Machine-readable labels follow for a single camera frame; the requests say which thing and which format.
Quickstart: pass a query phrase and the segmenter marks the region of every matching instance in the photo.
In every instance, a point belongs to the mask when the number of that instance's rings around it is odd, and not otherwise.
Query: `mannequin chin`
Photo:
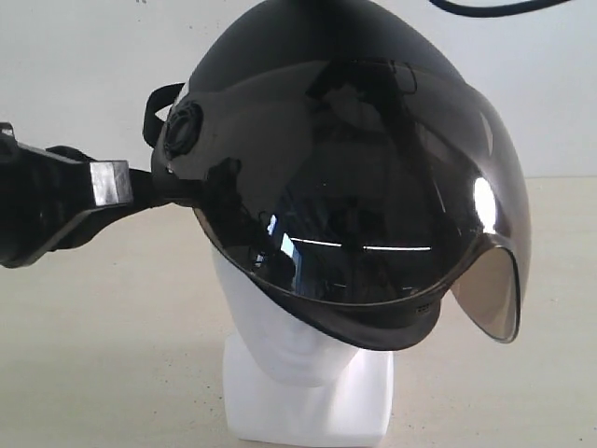
[[[213,258],[236,329],[264,373],[280,384],[298,387],[338,380],[359,352],[357,347],[287,313],[215,248]]]

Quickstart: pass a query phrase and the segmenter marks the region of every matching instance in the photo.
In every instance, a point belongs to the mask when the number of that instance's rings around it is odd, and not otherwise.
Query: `helmet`
[[[531,225],[515,149],[492,105],[387,10],[266,1],[147,110],[158,190],[288,313],[402,350],[451,290],[490,337],[516,338]]]

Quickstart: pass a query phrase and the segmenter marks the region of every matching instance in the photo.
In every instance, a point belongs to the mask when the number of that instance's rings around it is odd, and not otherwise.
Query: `reflective visor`
[[[201,136],[164,164],[211,241],[254,281],[356,307],[454,285],[490,336],[516,336],[526,188],[505,126],[477,91],[387,61],[305,63],[189,91],[171,119],[200,117],[190,125]],[[163,146],[184,146],[164,128]]]

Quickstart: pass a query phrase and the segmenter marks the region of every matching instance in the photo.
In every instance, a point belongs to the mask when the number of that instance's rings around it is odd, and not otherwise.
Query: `table surface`
[[[396,354],[383,447],[597,446],[597,178],[534,179],[519,339],[493,343],[447,300]],[[191,212],[127,218],[87,246],[0,270],[0,446],[259,447],[226,428],[232,330]]]

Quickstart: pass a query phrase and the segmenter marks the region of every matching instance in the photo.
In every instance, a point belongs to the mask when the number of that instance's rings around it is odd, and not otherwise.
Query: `mannequin base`
[[[259,368],[234,333],[226,340],[223,370],[229,431],[240,440],[368,448],[387,432],[394,395],[391,352],[359,350],[329,385],[281,385]]]

